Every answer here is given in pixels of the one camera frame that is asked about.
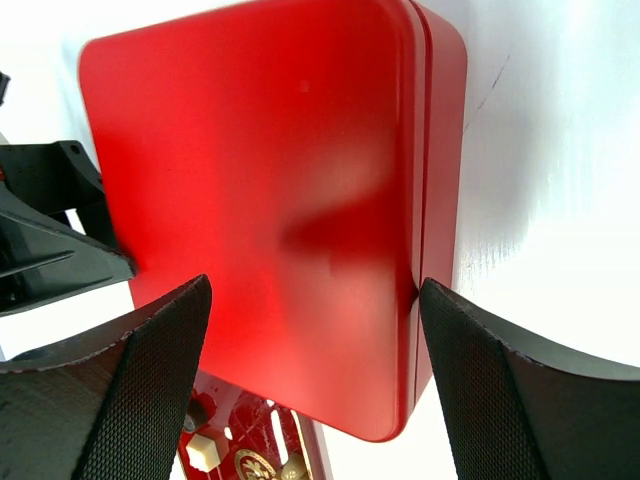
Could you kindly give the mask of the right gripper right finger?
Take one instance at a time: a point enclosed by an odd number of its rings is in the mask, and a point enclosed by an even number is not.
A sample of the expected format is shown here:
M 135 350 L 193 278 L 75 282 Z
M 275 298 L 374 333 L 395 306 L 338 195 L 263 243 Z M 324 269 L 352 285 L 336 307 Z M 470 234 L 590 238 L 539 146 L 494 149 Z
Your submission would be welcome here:
M 459 478 L 638 478 L 637 367 L 546 339 L 431 278 L 419 304 Z

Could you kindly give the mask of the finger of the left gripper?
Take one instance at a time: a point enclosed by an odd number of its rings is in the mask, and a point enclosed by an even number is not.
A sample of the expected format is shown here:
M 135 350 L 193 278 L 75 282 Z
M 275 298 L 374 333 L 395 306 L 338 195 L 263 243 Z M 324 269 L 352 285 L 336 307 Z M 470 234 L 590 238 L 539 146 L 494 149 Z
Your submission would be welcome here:
M 131 279 L 121 253 L 28 209 L 1 211 L 1 313 L 13 315 Z
M 28 206 L 66 226 L 74 210 L 87 236 L 119 248 L 101 175 L 79 142 L 3 145 L 1 172 L 8 190 Z

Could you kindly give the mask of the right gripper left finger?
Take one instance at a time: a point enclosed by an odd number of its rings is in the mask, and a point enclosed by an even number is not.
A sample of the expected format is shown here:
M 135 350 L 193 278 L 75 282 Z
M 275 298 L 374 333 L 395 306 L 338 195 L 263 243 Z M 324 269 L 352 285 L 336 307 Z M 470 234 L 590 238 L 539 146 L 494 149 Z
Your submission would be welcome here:
M 199 275 L 2 362 L 2 478 L 169 478 L 211 305 Z

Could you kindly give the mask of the red tin lid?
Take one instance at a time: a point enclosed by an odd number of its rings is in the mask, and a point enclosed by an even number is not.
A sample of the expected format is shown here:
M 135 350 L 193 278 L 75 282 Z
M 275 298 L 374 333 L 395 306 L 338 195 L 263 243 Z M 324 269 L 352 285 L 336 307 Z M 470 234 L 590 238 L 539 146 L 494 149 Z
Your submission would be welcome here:
M 374 442 L 411 410 L 424 54 L 406 1 L 253 1 L 79 57 L 135 303 L 207 275 L 201 369 Z

